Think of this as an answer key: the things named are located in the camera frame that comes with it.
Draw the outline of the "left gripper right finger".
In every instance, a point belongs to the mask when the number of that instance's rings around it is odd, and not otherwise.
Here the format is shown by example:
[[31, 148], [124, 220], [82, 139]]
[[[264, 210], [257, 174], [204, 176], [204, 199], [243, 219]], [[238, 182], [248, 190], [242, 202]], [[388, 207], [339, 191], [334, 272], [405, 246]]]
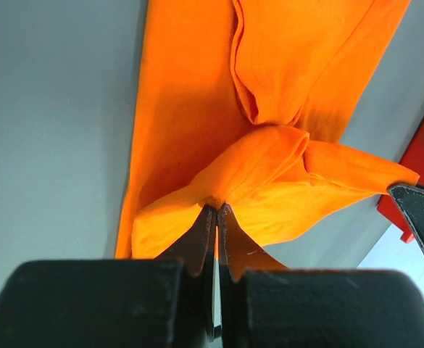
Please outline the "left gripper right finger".
[[252, 347], [252, 325], [247, 304], [247, 271], [284, 271], [239, 225], [229, 204], [217, 213], [221, 328], [224, 347]]

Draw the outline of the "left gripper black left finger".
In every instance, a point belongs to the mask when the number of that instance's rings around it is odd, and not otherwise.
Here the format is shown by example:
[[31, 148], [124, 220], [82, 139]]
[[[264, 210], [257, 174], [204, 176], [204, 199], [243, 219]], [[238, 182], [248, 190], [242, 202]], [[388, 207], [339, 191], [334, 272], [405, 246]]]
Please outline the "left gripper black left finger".
[[175, 296], [174, 343], [214, 340], [215, 234], [217, 210], [204, 206], [193, 225], [159, 256], [181, 262], [183, 270]]

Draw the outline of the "orange t shirt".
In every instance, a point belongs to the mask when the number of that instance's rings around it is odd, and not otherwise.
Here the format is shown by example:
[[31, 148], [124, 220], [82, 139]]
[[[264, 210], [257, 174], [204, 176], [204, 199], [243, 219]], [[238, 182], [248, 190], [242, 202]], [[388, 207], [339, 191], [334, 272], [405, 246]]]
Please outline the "orange t shirt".
[[229, 204], [261, 246], [418, 174], [340, 144], [407, 1], [150, 1], [115, 257]]

